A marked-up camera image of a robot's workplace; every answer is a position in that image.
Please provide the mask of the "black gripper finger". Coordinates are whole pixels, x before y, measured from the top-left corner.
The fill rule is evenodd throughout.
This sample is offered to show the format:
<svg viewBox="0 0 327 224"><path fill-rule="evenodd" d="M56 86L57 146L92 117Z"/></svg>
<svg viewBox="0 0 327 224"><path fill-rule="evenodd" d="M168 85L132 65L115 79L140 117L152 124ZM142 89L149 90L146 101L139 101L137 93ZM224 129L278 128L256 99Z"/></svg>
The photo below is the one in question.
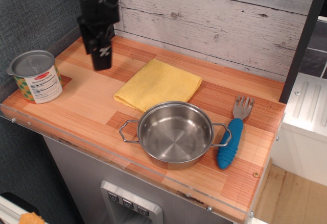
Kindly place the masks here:
<svg viewBox="0 0 327 224"><path fill-rule="evenodd" d="M103 37L91 41L91 57L94 70L106 70L112 66L112 48L111 39Z"/></svg>
<svg viewBox="0 0 327 224"><path fill-rule="evenodd" d="M82 26L81 34L87 54L97 55L99 53L97 31L92 27Z"/></svg>

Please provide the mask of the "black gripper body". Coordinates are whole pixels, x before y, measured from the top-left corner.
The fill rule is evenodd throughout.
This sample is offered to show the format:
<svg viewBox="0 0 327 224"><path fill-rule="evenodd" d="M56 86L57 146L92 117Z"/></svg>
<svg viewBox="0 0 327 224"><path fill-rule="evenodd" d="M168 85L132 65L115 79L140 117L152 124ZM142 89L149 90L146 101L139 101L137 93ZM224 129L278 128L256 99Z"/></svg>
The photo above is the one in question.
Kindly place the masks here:
<svg viewBox="0 0 327 224"><path fill-rule="evenodd" d="M78 24L84 40L109 37L113 25L120 21L119 0L79 0Z"/></svg>

